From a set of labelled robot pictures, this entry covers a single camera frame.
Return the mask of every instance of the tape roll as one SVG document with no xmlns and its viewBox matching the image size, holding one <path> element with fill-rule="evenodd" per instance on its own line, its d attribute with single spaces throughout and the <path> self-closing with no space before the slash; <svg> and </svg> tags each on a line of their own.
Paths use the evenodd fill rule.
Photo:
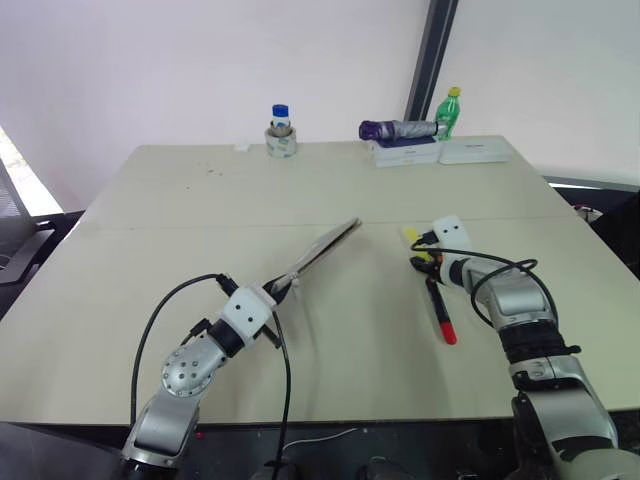
<svg viewBox="0 0 640 480">
<path fill-rule="evenodd" d="M 264 138 L 267 141 L 267 151 L 272 157 L 287 158 L 296 153 L 298 149 L 295 128 L 292 128 L 291 133 L 286 137 L 274 137 L 269 132 L 269 129 L 266 129 L 264 131 Z"/>
</svg>

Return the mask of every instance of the green bottle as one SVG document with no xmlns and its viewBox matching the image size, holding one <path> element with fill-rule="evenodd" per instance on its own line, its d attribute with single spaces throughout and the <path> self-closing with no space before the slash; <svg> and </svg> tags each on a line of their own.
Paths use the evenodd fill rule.
<svg viewBox="0 0 640 480">
<path fill-rule="evenodd" d="M 449 140 L 451 138 L 451 132 L 460 115 L 460 103 L 458 103 L 458 97 L 460 96 L 460 87 L 451 87 L 449 89 L 449 96 L 440 104 L 436 111 L 436 122 L 440 125 L 446 125 L 447 131 L 442 135 L 438 135 L 438 140 Z"/>
</svg>

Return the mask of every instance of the black pole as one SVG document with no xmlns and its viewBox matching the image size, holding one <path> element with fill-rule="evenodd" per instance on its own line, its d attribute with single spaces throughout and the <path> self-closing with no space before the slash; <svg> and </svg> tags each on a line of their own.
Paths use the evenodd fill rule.
<svg viewBox="0 0 640 480">
<path fill-rule="evenodd" d="M 405 120 L 426 120 L 458 0 L 431 0 Z"/>
</svg>

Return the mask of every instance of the white box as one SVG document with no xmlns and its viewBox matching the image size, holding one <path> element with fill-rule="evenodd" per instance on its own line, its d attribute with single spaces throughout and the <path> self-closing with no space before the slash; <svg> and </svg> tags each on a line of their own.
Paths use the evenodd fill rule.
<svg viewBox="0 0 640 480">
<path fill-rule="evenodd" d="M 507 162 L 514 151 L 501 137 L 453 137 L 442 142 L 440 163 Z"/>
<path fill-rule="evenodd" d="M 436 163 L 438 161 L 441 148 L 439 141 L 433 139 L 431 143 L 411 143 L 413 142 L 407 141 L 399 146 L 384 147 L 377 141 L 372 140 L 369 142 L 371 157 L 379 168 L 415 165 L 418 163 Z"/>
</svg>

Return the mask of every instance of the blue bottle cap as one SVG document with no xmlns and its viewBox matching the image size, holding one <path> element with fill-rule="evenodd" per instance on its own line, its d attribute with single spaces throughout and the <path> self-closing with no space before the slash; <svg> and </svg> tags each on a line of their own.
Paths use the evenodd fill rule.
<svg viewBox="0 0 640 480">
<path fill-rule="evenodd" d="M 274 105 L 271 110 L 273 111 L 274 117 L 288 117 L 289 116 L 289 107 L 287 105 Z"/>
</svg>

